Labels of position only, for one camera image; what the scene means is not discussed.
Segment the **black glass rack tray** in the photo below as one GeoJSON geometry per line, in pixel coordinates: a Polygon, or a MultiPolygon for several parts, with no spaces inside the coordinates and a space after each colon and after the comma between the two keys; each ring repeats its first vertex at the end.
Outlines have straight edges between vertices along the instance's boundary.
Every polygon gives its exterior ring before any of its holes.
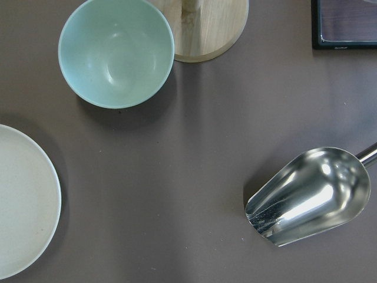
{"type": "Polygon", "coordinates": [[[312,1],[312,48],[376,48],[376,1],[312,1]]]}

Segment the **wooden cup tree stand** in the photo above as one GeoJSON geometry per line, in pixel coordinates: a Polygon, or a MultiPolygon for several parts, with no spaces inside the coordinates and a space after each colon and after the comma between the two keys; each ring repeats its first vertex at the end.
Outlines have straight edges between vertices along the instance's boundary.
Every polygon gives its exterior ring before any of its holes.
{"type": "Polygon", "coordinates": [[[167,19],[174,37],[174,59],[180,62],[204,62],[222,55],[239,39],[249,15],[248,0],[150,3],[167,19]]]}

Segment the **mint green bowl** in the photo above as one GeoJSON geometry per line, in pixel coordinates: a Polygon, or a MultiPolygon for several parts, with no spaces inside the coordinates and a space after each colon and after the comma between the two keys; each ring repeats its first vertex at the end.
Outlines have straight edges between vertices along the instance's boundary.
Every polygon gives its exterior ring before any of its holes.
{"type": "Polygon", "coordinates": [[[174,39],[148,1],[85,1],[59,37],[63,77],[83,100],[102,108],[141,104],[170,75],[174,39]]]}

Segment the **steel scoop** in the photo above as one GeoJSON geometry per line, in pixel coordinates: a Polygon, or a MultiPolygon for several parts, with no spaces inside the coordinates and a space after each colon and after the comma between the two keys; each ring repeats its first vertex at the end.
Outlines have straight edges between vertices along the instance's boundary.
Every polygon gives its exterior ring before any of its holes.
{"type": "Polygon", "coordinates": [[[357,155],[337,147],[305,151],[247,201],[246,218],[276,246],[348,223],[369,201],[374,163],[375,144],[357,155]]]}

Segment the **white round plate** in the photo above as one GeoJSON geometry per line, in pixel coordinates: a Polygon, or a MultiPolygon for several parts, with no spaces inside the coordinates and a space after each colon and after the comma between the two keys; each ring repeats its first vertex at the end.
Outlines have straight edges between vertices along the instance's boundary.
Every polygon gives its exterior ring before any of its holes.
{"type": "Polygon", "coordinates": [[[48,155],[23,132],[1,125],[1,279],[43,254],[57,229],[61,202],[48,155]]]}

